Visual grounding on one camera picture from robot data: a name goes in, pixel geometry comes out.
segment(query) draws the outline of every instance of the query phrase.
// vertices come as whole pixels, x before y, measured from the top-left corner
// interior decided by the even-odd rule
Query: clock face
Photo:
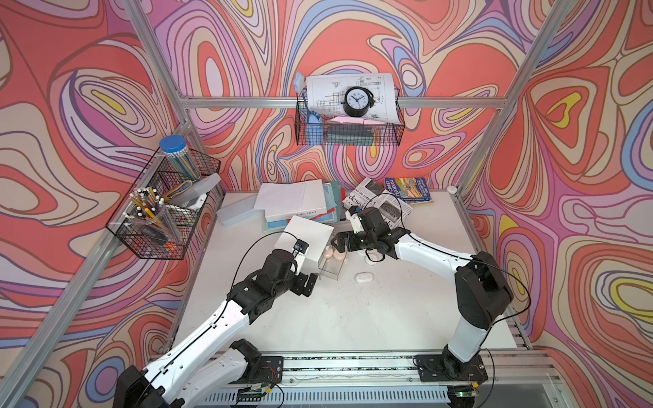
[[[362,89],[354,89],[347,94],[347,104],[354,109],[363,109],[368,103],[370,98]]]

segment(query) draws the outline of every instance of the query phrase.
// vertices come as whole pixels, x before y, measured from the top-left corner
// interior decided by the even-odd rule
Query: paper sheet
[[[345,93],[353,86],[369,89],[374,95],[374,106],[365,115],[389,123],[401,123],[394,103],[392,74],[336,74],[313,75],[306,78],[308,110],[327,116],[346,116],[342,108]]]
[[[254,210],[292,212],[302,209],[304,203],[303,183],[263,183],[256,197]]]
[[[317,262],[322,256],[322,252],[324,252],[329,238],[331,238],[333,227],[295,215],[291,218],[284,231],[290,232],[298,239],[305,241],[308,244],[306,258]],[[292,253],[295,242],[296,239],[290,234],[281,234],[274,247],[285,249]]]

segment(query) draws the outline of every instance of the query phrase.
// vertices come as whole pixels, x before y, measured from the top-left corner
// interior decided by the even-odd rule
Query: newspaper
[[[306,78],[308,110],[326,116],[346,116],[342,102],[347,90],[354,86],[362,86],[374,95],[374,106],[363,118],[401,123],[394,102],[392,74],[311,75]]]
[[[395,198],[389,191],[376,184],[370,178],[366,178],[358,184],[347,198],[342,200],[342,205],[347,210],[351,206],[358,206],[362,209],[374,206],[379,209],[381,216],[390,228],[398,227],[401,224],[402,214],[404,216],[403,219],[406,219],[408,214],[413,211],[411,206]]]

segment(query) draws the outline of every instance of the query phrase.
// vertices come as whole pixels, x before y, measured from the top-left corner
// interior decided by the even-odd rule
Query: blue book cover
[[[431,193],[428,192],[426,179],[423,177],[387,178],[385,179],[385,188],[392,195],[409,204],[431,201]]]

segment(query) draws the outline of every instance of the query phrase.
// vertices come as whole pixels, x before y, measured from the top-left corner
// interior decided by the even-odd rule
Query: book
[[[428,192],[426,179],[423,177],[386,178],[385,188],[407,203],[431,201],[431,193]]]
[[[327,212],[322,180],[280,184],[263,183],[255,210],[265,210],[268,222],[290,219],[293,215],[308,218]]]
[[[325,181],[323,183],[325,192],[326,212],[319,215],[307,215],[308,218],[322,224],[334,224],[340,221],[340,183],[337,181]],[[283,230],[290,222],[290,219],[268,222],[263,217],[263,232],[269,233]]]

